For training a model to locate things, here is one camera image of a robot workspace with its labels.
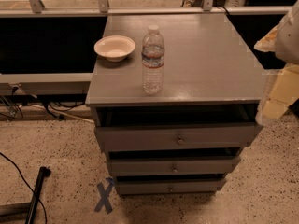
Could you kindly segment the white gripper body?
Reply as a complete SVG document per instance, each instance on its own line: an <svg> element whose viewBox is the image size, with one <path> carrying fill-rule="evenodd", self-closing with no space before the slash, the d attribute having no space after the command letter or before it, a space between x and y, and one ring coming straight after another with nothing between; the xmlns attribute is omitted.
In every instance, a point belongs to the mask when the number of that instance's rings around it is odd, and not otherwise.
<svg viewBox="0 0 299 224"><path fill-rule="evenodd" d="M278 74L269 94L275 110L286 110L299 99L299 65L287 63Z"/></svg>

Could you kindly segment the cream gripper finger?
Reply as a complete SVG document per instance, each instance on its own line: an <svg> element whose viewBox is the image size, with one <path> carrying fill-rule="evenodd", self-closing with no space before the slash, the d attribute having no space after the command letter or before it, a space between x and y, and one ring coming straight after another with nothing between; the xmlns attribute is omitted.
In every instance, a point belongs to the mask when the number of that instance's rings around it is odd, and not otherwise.
<svg viewBox="0 0 299 224"><path fill-rule="evenodd" d="M278 26L273 27L262 39L256 42L254 48L261 52L274 52L277 40Z"/></svg>
<svg viewBox="0 0 299 224"><path fill-rule="evenodd" d="M255 120L259 125L270 125L279 120L288 108L289 105L280 100L263 98L258 105Z"/></svg>

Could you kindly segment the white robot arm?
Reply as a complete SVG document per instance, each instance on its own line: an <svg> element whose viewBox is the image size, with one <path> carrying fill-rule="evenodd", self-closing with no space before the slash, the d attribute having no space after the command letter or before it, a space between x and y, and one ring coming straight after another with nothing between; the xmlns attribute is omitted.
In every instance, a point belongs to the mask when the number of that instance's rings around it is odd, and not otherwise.
<svg viewBox="0 0 299 224"><path fill-rule="evenodd" d="M258 105L256 121L269 125L282 117L299 99L299 6L294 5L254 48L261 52L274 52L285 62L279 71L271 71Z"/></svg>

